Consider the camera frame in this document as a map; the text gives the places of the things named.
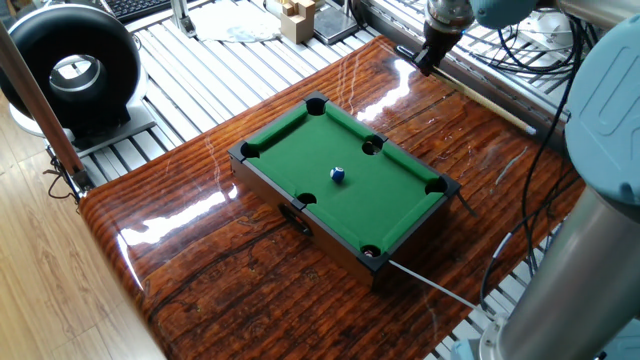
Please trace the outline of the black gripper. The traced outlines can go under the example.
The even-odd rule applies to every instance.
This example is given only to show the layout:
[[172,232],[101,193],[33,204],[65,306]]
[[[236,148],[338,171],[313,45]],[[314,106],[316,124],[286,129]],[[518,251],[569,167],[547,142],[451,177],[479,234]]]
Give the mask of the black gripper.
[[412,55],[412,63],[423,75],[431,75],[446,54],[460,41],[463,30],[463,26],[447,25],[436,20],[426,21],[424,49]]

